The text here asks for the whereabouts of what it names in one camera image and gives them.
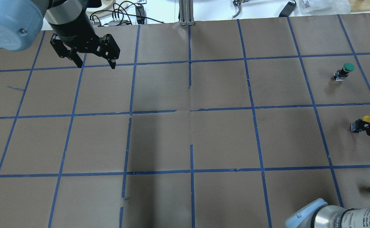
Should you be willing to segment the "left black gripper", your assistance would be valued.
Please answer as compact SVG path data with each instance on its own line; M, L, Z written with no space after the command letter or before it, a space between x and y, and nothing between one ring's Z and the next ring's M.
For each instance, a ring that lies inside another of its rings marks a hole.
M91 53L108 61L110 68L116 68L120 48L111 34L96 35L89 19L74 19L64 24L49 24L54 30L50 44L60 58L68 58L78 68L83 60L79 53Z

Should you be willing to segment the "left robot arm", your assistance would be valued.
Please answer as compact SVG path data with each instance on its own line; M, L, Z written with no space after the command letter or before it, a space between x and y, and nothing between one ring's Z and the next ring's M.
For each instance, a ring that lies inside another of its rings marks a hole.
M101 6L100 0L0 0L0 48L23 51L29 48L45 19L54 30L50 44L60 58L79 68L79 53L90 53L108 61L115 69L120 48L111 34L96 35L86 14Z

